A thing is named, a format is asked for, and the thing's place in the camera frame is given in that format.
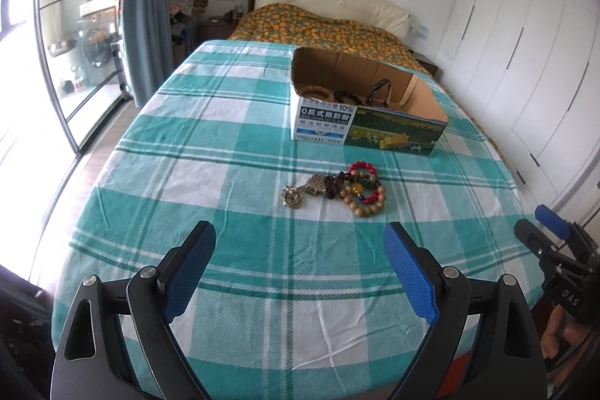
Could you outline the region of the person right hand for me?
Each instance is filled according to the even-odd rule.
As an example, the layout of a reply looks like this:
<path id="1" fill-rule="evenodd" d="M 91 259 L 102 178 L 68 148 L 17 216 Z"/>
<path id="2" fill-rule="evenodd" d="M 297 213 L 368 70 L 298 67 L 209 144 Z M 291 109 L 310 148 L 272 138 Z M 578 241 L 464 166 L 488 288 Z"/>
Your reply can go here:
<path id="1" fill-rule="evenodd" d="M 555 367 L 551 376 L 551 384 L 559 387 L 569 378 L 578 365 L 584 352 L 590 345 L 594 336 L 594 329 L 589 325 L 567 321 L 567 313 L 561 306 L 556 306 L 552 311 L 547 327 L 542 335 L 540 346 L 545 360 L 555 360 L 560 352 L 560 341 L 564 340 L 574 352 L 567 360 L 563 360 L 560 367 Z"/>

